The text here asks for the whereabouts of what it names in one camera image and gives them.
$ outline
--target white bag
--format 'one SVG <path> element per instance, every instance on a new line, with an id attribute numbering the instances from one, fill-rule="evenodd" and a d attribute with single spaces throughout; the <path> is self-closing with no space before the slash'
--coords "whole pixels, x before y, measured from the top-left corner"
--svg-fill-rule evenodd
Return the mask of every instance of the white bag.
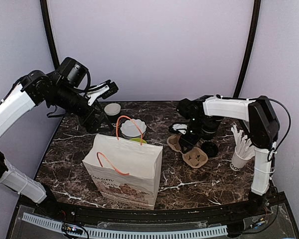
<path id="1" fill-rule="evenodd" d="M 118 127 L 116 133 L 95 136 L 84 166 L 103 197 L 153 210 L 163 147 L 119 138 Z"/>

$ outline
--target white bowl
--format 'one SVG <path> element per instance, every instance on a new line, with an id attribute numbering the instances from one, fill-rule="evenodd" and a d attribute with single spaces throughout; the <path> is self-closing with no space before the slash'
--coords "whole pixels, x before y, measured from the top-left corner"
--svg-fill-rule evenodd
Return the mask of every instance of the white bowl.
<path id="1" fill-rule="evenodd" d="M 143 137 L 146 132 L 146 124 L 144 121 L 141 121 L 140 119 L 132 119 L 134 123 L 140 128 L 142 131 Z M 131 138 L 140 138 L 141 134 L 140 131 L 135 127 L 132 121 L 127 120 L 121 125 L 121 132 L 123 134 L 123 137 L 126 139 Z"/>

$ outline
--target marble tabletop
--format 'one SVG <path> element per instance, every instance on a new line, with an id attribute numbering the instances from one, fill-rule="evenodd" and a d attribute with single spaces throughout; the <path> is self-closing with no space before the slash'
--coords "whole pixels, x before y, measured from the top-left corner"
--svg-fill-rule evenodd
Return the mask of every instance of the marble tabletop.
<path id="1" fill-rule="evenodd" d="M 177 102 L 121 102 L 121 113 L 147 123 L 144 139 L 163 146 L 160 188 L 156 210 L 188 209 L 241 202 L 248 199 L 253 180 L 250 160 L 240 172 L 230 169 L 235 141 L 230 130 L 235 122 L 225 118 L 212 140 L 219 147 L 216 157 L 199 169 L 189 167 L 180 153 L 166 143 L 168 126 L 184 121 L 177 112 Z M 75 115 L 64 117 L 38 170 L 37 181 L 48 185 L 59 202 L 112 209 L 141 210 L 103 198 L 82 160 L 91 150 L 95 135 L 80 126 Z"/>

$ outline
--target wall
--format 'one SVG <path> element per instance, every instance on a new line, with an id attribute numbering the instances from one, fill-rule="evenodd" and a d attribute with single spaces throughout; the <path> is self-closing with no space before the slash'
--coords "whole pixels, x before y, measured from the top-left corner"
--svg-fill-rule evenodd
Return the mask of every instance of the wall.
<path id="1" fill-rule="evenodd" d="M 0 0 L 0 100 L 13 82 L 34 69 L 53 70 L 41 19 L 40 2 Z M 14 124 L 0 139 L 0 150 L 18 169 L 33 177 L 56 128 L 44 104 Z M 17 202 L 16 193 L 0 185 L 0 239 L 5 238 Z"/>
<path id="2" fill-rule="evenodd" d="M 232 95 L 253 0 L 48 1 L 60 59 L 94 83 L 115 80 L 110 101 Z"/>
<path id="3" fill-rule="evenodd" d="M 299 227 L 299 0 L 262 2 L 243 97 L 267 95 L 292 115 L 292 129 L 276 156 L 274 182 L 285 191 Z M 286 131 L 288 118 L 276 107 Z"/>

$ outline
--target bag handle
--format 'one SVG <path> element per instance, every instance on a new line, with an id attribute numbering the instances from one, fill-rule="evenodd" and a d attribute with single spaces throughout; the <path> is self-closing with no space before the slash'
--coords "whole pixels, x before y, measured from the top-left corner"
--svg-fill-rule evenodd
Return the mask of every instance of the bag handle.
<path id="1" fill-rule="evenodd" d="M 122 173 L 120 170 L 118 170 L 108 159 L 107 159 L 107 157 L 105 157 L 105 155 L 104 154 L 102 154 L 101 152 L 97 152 L 96 153 L 96 157 L 98 158 L 98 160 L 99 160 L 99 163 L 100 163 L 100 165 L 101 165 L 101 167 L 103 168 L 103 164 L 102 164 L 102 162 L 101 162 L 101 160 L 100 160 L 100 158 L 99 158 L 99 154 L 103 157 L 103 158 L 105 158 L 105 160 L 110 164 L 110 166 L 117 172 L 117 173 L 119 173 L 119 174 L 121 174 L 121 175 L 123 175 L 123 176 L 128 176 L 129 175 L 129 173 Z"/>
<path id="2" fill-rule="evenodd" d="M 142 131 L 140 130 L 140 128 L 136 125 L 136 123 L 130 118 L 130 117 L 128 117 L 128 116 L 120 116 L 119 118 L 118 118 L 118 121 L 116 122 L 116 138 L 118 139 L 118 140 L 120 140 L 119 139 L 119 121 L 120 121 L 120 119 L 121 118 L 127 118 L 127 119 L 129 119 L 130 121 L 132 121 L 132 123 L 136 126 L 136 128 L 139 130 L 139 132 L 141 133 L 141 146 L 143 145 L 143 134 L 142 134 Z"/>

